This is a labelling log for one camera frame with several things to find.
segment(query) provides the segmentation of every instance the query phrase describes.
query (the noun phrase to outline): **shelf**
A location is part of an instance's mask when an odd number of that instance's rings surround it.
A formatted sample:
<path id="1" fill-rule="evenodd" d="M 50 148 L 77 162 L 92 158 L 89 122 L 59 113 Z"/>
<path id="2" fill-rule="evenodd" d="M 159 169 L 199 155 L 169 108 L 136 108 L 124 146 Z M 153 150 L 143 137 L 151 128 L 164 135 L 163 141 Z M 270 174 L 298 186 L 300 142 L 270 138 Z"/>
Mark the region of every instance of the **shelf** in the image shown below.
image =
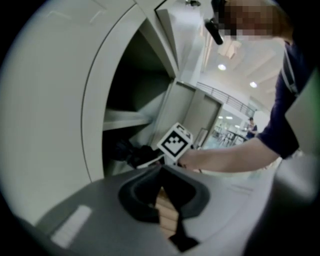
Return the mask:
<path id="1" fill-rule="evenodd" d="M 103 130 L 109 131 L 125 127 L 147 125 L 152 121 L 152 118 L 139 112 L 107 108 L 104 113 Z"/>

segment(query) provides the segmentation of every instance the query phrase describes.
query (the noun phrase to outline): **balcony railing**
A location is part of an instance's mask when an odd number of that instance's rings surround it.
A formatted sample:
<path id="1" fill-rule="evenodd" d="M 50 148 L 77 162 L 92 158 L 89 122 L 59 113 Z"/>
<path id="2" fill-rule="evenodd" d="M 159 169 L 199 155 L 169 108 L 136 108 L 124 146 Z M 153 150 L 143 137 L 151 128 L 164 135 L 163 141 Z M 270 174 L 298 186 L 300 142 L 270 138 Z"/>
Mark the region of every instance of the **balcony railing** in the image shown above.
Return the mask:
<path id="1" fill-rule="evenodd" d="M 234 109 L 240 111 L 241 113 L 245 114 L 247 117 L 251 118 L 254 116 L 255 111 L 248 107 L 247 105 L 243 104 L 241 101 L 237 100 L 236 98 L 230 96 L 229 94 L 224 93 L 218 89 L 212 88 L 204 83 L 198 82 L 196 86 L 201 89 L 202 91 L 210 94 L 211 96 L 215 97 L 217 100 L 230 105 Z"/>

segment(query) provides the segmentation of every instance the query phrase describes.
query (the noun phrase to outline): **round ceiling light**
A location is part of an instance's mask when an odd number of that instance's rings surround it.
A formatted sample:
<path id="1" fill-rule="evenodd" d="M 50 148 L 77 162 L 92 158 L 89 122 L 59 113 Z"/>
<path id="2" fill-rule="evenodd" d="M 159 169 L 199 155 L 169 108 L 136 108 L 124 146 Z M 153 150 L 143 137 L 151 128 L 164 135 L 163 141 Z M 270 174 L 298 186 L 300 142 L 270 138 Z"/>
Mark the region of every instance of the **round ceiling light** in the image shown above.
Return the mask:
<path id="1" fill-rule="evenodd" d="M 255 82 L 251 82 L 251 83 L 250 83 L 250 86 L 251 86 L 252 88 L 257 88 L 258 85 L 257 85 Z"/>
<path id="2" fill-rule="evenodd" d="M 227 68 L 226 68 L 225 65 L 219 64 L 219 65 L 218 65 L 218 69 L 220 69 L 220 70 L 222 70 L 222 71 L 225 71 Z"/>

